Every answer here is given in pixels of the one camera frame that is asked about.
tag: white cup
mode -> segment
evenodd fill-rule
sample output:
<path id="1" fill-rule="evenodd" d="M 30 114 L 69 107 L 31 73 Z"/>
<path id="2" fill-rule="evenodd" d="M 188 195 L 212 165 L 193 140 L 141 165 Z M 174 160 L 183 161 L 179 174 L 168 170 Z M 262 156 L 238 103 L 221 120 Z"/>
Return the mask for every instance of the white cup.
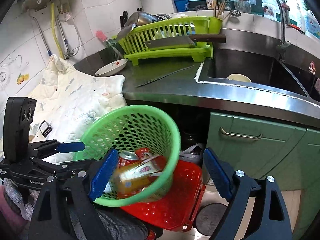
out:
<path id="1" fill-rule="evenodd" d="M 251 83 L 250 78 L 241 74 L 231 74 L 227 77 L 228 80 L 242 81 Z"/>

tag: green cabinet door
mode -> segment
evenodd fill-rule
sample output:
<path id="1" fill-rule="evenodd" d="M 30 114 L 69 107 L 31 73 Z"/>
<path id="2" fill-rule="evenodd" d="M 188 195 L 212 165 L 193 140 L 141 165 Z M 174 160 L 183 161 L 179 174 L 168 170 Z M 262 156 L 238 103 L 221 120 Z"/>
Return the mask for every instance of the green cabinet door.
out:
<path id="1" fill-rule="evenodd" d="M 223 135 L 221 127 L 227 133 L 256 139 Z M 305 128 L 212 112 L 207 147 L 235 170 L 261 178 L 295 147 L 305 132 Z"/>
<path id="2" fill-rule="evenodd" d="M 268 175 L 281 190 L 301 190 L 293 239 L 299 239 L 320 210 L 320 131 L 307 129 L 297 146 Z"/>

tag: white towel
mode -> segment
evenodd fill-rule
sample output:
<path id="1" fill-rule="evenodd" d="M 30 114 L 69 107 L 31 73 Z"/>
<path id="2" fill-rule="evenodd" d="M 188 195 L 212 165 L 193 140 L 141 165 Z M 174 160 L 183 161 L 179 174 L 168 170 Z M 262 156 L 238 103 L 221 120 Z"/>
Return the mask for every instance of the white towel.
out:
<path id="1" fill-rule="evenodd" d="M 28 95 L 37 100 L 31 129 L 32 142 L 57 139 L 79 141 L 83 133 L 103 115 L 126 106 L 122 96 L 124 76 L 93 77 L 77 71 L 67 61 L 52 55 L 40 84 Z M 44 138 L 39 125 L 52 127 Z M 59 164 L 73 160 L 73 153 L 57 153 L 45 161 Z"/>

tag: cabinet handle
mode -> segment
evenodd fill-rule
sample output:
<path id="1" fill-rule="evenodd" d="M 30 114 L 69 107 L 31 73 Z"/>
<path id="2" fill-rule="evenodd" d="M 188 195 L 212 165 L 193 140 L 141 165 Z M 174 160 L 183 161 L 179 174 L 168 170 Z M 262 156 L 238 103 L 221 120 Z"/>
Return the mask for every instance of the cabinet handle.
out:
<path id="1" fill-rule="evenodd" d="M 249 136 L 249 135 L 242 135 L 242 134 L 236 134 L 236 133 L 228 133 L 226 132 L 222 127 L 220 127 L 220 132 L 223 135 L 230 136 L 230 137 L 236 137 L 236 138 L 244 138 L 244 139 L 251 139 L 251 140 L 260 140 L 262 138 L 262 134 L 260 134 L 258 137 Z"/>

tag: red plastic basket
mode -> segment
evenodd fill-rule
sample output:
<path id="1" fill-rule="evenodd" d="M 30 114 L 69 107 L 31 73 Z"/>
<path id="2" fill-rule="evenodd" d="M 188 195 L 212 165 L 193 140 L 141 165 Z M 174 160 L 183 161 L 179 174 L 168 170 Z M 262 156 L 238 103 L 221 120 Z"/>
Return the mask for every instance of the red plastic basket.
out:
<path id="1" fill-rule="evenodd" d="M 172 186 L 165 197 L 156 202 L 136 203 L 121 208 L 154 226 L 171 231 L 189 231 L 204 191 L 201 168 L 194 163 L 178 161 Z"/>

